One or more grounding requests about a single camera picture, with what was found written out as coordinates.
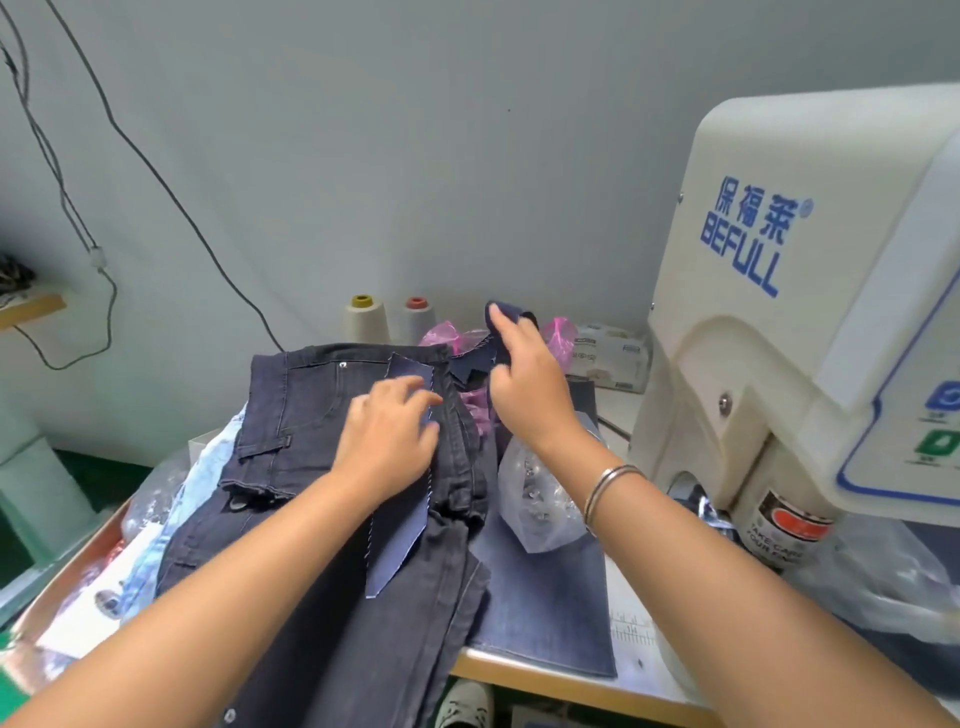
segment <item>label sticker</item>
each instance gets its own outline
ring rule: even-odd
[[[833,519],[814,516],[767,491],[741,538],[756,558],[782,570],[802,562],[831,526]]]

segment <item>sewing machine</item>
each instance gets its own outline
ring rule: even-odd
[[[775,568],[844,512],[960,525],[960,85],[726,102],[682,190],[629,459]]]

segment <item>denim fabric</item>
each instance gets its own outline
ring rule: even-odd
[[[487,494],[479,435],[449,374],[446,347],[333,345],[255,357],[247,417],[221,488],[174,535],[158,590],[330,469],[350,400],[386,375],[395,352],[431,366],[434,390],[444,396],[432,412],[441,437],[425,530],[379,596],[365,599],[371,522],[357,529],[231,702],[230,728],[419,725],[463,646],[487,580],[467,546],[486,515]]]
[[[433,367],[394,354],[387,365],[387,379],[398,376],[419,376],[425,388],[433,388]],[[432,414],[430,409],[423,414],[424,425]],[[367,548],[367,599],[379,595],[406,561],[426,528],[429,501],[430,471],[427,471],[373,514]]]
[[[596,424],[593,382],[568,380],[574,406]],[[470,551],[490,569],[491,581],[470,646],[546,667],[594,677],[615,677],[607,570],[592,536],[544,553],[527,553],[500,517],[496,486],[498,446],[510,433],[497,431],[481,455],[490,491],[490,512]]]
[[[468,352],[457,354],[450,359],[450,372],[462,387],[477,389],[493,367],[497,364],[510,364],[510,352],[500,338],[500,333],[490,318],[490,304],[496,303],[507,318],[516,323],[520,318],[530,319],[534,325],[537,317],[530,311],[524,311],[519,306],[500,301],[488,301],[484,307],[484,319],[490,334]]]
[[[154,600],[156,576],[163,551],[178,528],[206,502],[217,488],[220,473],[233,454],[233,442],[243,424],[246,407],[227,423],[220,434],[206,444],[174,498],[163,529],[133,564],[120,595],[121,620],[126,622],[142,612]]]

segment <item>thread spool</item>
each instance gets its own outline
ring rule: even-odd
[[[404,343],[417,346],[420,339],[431,328],[437,325],[437,312],[422,296],[407,299],[403,306],[403,337]]]
[[[356,344],[389,344],[387,310],[373,296],[354,296],[344,311],[344,338]]]

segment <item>hand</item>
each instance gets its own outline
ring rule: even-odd
[[[583,429],[573,411],[564,372],[532,321],[515,324],[491,304],[490,318],[510,352],[511,365],[490,375],[493,407],[503,424],[533,451],[571,428]]]
[[[384,379],[350,403],[333,471],[371,488],[378,504],[423,475],[437,449],[440,425],[420,420],[444,398],[422,386],[419,376]]]

